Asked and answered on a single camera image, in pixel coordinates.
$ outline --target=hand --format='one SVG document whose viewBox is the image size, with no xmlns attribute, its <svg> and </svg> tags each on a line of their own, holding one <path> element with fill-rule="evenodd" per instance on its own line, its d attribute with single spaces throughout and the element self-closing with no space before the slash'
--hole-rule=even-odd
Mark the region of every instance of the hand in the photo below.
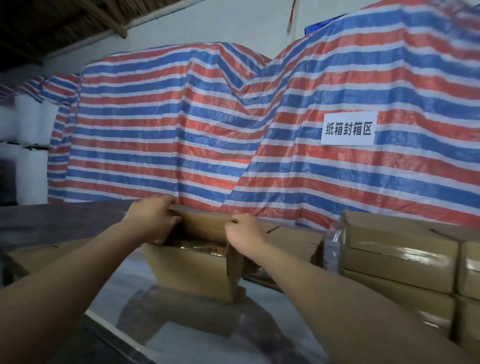
<svg viewBox="0 0 480 364">
<path fill-rule="evenodd" d="M 138 230 L 139 236 L 146 242 L 164 240 L 181 221 L 180 216 L 168 212 L 175 199 L 168 195 L 155 194 L 135 201 L 127 211 L 122 223 L 130 224 Z"/>
<path fill-rule="evenodd" d="M 227 222 L 225 232 L 228 242 L 241 254 L 255 261 L 255 253 L 270 240 L 256 217 L 250 214 L 232 216 L 238 223 Z"/>
</svg>

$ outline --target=forearm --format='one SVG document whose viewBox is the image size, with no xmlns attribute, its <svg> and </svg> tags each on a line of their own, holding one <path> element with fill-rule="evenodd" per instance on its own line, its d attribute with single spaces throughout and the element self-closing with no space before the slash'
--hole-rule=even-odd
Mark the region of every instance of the forearm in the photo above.
<svg viewBox="0 0 480 364">
<path fill-rule="evenodd" d="M 470 363 L 451 341 L 357 282 L 269 243 L 260 244 L 252 259 L 284 291 L 338 364 Z"/>
<path fill-rule="evenodd" d="M 28 362 L 31 352 L 36 352 L 37 360 L 47 360 L 111 274 L 138 246 L 137 240 L 128 224 L 116 224 L 77 251 L 1 290 L 4 349 L 0 349 L 0 361 Z"/>
</svg>

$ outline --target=left arm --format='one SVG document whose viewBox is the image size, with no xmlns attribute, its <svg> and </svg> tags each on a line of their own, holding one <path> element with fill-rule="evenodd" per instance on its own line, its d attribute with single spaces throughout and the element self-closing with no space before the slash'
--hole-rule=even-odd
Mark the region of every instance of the left arm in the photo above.
<svg viewBox="0 0 480 364">
<path fill-rule="evenodd" d="M 78 250 L 0 291 L 0 362 L 44 363 L 122 261 L 180 221 L 171 196 L 134 202 L 125 218 Z"/>
</svg>

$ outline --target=white paper sign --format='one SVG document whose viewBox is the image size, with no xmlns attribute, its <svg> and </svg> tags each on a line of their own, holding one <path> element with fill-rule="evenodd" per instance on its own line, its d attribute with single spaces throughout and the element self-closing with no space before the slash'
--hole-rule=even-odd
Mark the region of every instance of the white paper sign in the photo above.
<svg viewBox="0 0 480 364">
<path fill-rule="evenodd" d="M 325 114 L 322 140 L 325 146 L 372 146 L 378 111 Z"/>
</svg>

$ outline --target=ceiling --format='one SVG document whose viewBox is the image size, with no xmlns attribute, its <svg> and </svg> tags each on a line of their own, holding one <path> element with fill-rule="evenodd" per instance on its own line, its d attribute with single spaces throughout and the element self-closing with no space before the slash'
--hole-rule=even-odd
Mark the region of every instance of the ceiling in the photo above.
<svg viewBox="0 0 480 364">
<path fill-rule="evenodd" d="M 0 0 L 0 72 L 112 29 L 180 0 Z"/>
</svg>

